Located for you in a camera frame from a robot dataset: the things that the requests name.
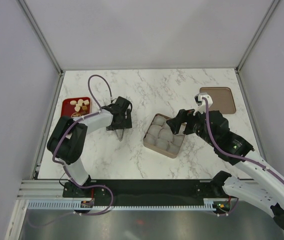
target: gray marble vein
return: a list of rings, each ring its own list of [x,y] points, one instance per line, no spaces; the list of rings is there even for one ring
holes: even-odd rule
[[[257,143],[233,69],[145,69],[67,71],[58,97],[50,134],[67,98],[91,97],[88,78],[105,77],[113,96],[128,98],[133,104],[132,129],[124,131],[120,142],[114,132],[99,129],[85,142],[81,156],[86,171],[94,179],[211,179],[223,170],[240,178],[244,172],[222,161],[213,149],[196,135],[188,135],[177,158],[171,159],[143,146],[143,137],[157,113],[173,117],[180,109],[195,108],[194,95],[201,87],[229,87],[236,113],[225,115],[233,132],[247,139],[257,150]],[[110,103],[108,88],[99,78],[91,81],[92,91],[102,105]],[[97,111],[92,102],[92,112]],[[45,150],[39,179],[59,179],[63,169],[52,162]]]

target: metal floor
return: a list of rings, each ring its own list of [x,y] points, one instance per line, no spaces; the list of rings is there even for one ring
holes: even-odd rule
[[[45,224],[64,210],[28,210],[35,225]],[[228,217],[200,211],[120,211],[100,216],[69,215],[34,229],[24,223],[23,240],[284,240],[266,213],[240,202]]]

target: beige tray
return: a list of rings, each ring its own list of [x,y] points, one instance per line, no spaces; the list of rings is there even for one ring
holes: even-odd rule
[[[213,104],[210,111],[219,110],[222,114],[235,114],[237,109],[232,91],[228,87],[201,87],[200,93],[211,96]]]
[[[162,117],[164,117],[164,118],[166,118],[167,120],[168,120],[168,119],[171,119],[171,117],[165,116],[165,115],[160,114],[160,113],[155,114],[154,118],[155,118],[156,116],[158,116],[158,115],[159,115],[159,116],[162,116]],[[153,150],[153,151],[155,151],[155,152],[157,152],[157,153],[159,153],[159,154],[162,154],[162,155],[164,155],[164,156],[167,156],[167,157],[169,157],[169,158],[171,158],[171,159],[175,159],[175,158],[178,156],[178,154],[179,154],[179,152],[180,152],[180,150],[181,150],[181,146],[182,146],[182,144],[183,144],[184,138],[186,137],[186,136],[184,135],[184,138],[183,138],[182,144],[181,144],[181,146],[180,146],[180,149],[178,150],[178,153],[175,154],[175,153],[171,153],[171,152],[168,152],[168,151],[166,151],[166,150],[163,150],[163,149],[161,149],[161,148],[158,148],[157,146],[152,145],[152,144],[150,144],[150,143],[148,143],[148,142],[145,142],[144,139],[146,138],[146,135],[147,135],[147,133],[145,133],[145,135],[144,135],[144,137],[143,137],[143,145],[144,145],[144,147],[146,147],[146,148],[148,148],[148,149],[151,149],[151,150]]]

